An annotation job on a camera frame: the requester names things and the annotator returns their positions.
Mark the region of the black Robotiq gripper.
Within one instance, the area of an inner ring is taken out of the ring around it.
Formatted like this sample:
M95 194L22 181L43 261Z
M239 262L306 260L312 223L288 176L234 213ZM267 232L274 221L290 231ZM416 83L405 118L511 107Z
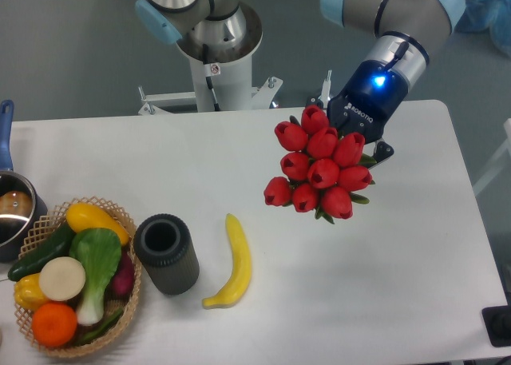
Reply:
M360 133L366 143L375 142L371 168L394 155L394 148L382 138L384 127L408 94L406 80L382 63L368 60L361 63L341 92L323 101L309 97L306 106L327 107L330 126L346 136Z

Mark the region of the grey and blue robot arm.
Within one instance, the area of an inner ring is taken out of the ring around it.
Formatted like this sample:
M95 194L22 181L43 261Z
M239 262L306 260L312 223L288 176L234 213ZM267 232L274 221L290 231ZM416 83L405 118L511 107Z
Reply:
M386 123L453 33L465 0L319 0L325 19L365 30L375 44L335 96L324 84L315 104L342 133L359 132L374 145L373 162L393 155ZM241 0L137 0L137 17L160 42L177 45L189 61L201 112L266 109L282 82L252 84L252 56L263 31Z

